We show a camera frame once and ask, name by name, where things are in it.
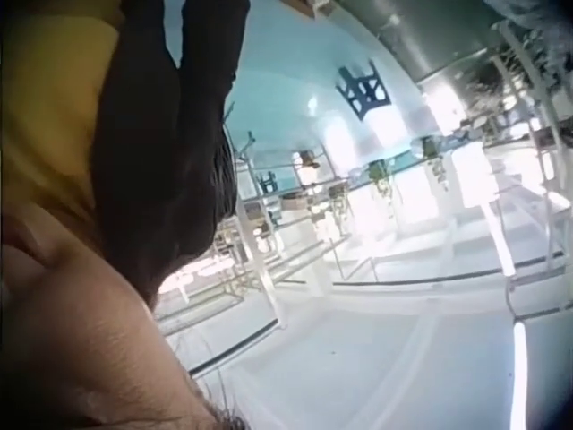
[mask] person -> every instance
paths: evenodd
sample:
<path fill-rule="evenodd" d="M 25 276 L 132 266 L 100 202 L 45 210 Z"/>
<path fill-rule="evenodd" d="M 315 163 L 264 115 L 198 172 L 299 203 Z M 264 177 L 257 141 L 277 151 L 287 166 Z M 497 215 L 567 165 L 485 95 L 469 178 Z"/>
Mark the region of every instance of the person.
<path fill-rule="evenodd" d="M 222 132 L 248 0 L 42 0 L 3 17 L 1 419 L 240 429 L 156 325 L 162 280 L 233 212 Z"/>

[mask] yellow shirt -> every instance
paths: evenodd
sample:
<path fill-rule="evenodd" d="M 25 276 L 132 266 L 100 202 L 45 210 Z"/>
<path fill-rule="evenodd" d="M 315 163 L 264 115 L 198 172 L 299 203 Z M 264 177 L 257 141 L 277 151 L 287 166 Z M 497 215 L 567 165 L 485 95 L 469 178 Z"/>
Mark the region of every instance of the yellow shirt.
<path fill-rule="evenodd" d="M 34 202 L 92 247 L 90 147 L 120 4 L 45 0 L 3 35 L 3 205 Z"/>

